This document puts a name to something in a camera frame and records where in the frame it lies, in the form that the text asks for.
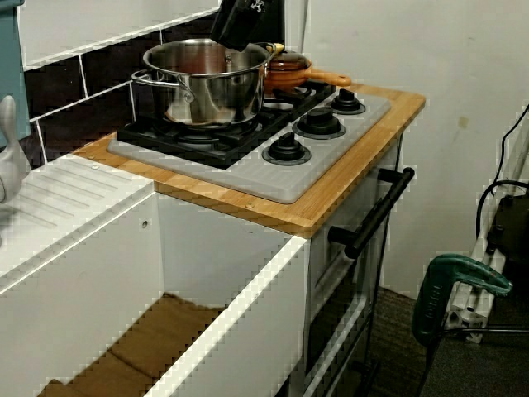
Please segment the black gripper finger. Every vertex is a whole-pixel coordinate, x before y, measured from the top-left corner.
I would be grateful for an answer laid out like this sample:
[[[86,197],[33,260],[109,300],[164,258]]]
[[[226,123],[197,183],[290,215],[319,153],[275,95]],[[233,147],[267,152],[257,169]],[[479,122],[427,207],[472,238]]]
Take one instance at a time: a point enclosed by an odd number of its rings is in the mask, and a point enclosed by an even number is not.
[[[284,43],[284,1],[225,1],[224,46]]]
[[[215,42],[220,42],[224,35],[224,30],[231,20],[231,13],[235,4],[235,0],[221,0],[220,7],[217,11],[217,16],[212,25],[211,39]]]

